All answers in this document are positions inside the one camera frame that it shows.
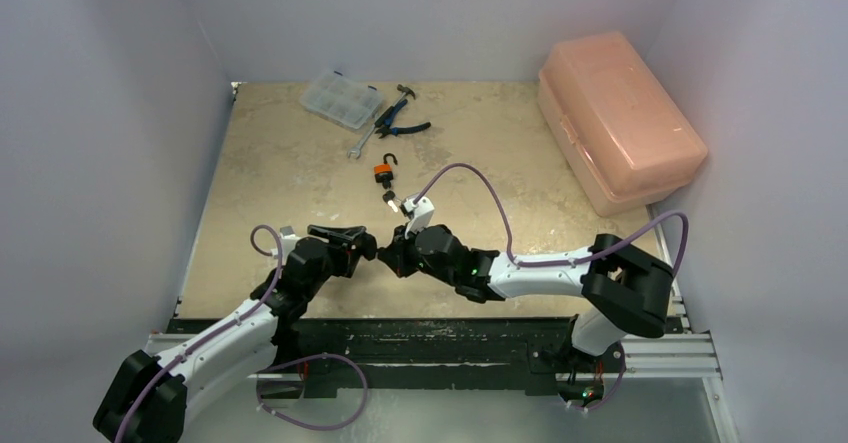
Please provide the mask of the black key bunch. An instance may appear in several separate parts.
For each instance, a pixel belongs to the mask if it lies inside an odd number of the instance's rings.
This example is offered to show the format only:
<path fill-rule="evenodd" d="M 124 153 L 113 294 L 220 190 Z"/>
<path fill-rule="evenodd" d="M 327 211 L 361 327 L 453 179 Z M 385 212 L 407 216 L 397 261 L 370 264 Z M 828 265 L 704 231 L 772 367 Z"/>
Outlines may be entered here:
<path fill-rule="evenodd" d="M 388 189 L 382 195 L 383 201 L 386 205 L 395 213 L 401 213 L 403 208 L 403 201 L 397 197 L 395 192 L 391 189 Z"/>

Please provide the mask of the orange black padlock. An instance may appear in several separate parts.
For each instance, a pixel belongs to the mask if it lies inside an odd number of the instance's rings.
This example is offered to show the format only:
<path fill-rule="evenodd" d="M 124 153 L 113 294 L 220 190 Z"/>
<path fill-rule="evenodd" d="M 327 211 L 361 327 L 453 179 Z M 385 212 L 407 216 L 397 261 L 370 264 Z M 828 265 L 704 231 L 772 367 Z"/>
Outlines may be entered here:
<path fill-rule="evenodd" d="M 392 165 L 397 163 L 397 157 L 393 153 L 385 153 L 382 157 L 382 163 L 374 167 L 375 182 L 384 189 L 390 189 L 394 180 Z"/>

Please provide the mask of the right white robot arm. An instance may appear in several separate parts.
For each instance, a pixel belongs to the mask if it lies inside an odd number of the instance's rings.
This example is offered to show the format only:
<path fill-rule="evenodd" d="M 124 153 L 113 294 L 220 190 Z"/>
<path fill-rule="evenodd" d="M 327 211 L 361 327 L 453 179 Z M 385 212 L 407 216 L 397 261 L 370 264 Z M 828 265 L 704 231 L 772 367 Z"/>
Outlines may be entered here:
<path fill-rule="evenodd" d="M 672 266 L 612 234 L 564 253 L 520 255 L 470 248 L 444 225 L 409 232 L 397 227 L 378 259 L 398 277 L 417 272 L 475 303 L 524 296 L 586 299 L 561 344 L 564 362 L 584 370 L 626 335 L 660 338 L 675 276 Z"/>

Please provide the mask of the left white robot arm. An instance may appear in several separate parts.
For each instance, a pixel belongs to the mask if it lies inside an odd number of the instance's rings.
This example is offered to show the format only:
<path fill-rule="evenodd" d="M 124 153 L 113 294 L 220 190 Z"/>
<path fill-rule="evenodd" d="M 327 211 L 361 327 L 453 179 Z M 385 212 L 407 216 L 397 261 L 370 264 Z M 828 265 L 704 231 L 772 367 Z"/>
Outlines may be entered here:
<path fill-rule="evenodd" d="M 120 365 L 93 417 L 111 442 L 176 442 L 215 399 L 254 373 L 290 368 L 307 376 L 316 360 L 304 355 L 293 325 L 323 284 L 349 278 L 360 259 L 372 260 L 376 239 L 363 226 L 311 225 L 304 237 L 288 228 L 270 234 L 273 246 L 258 253 L 275 259 L 267 279 L 231 314 L 191 339 L 156 354 L 138 350 Z"/>

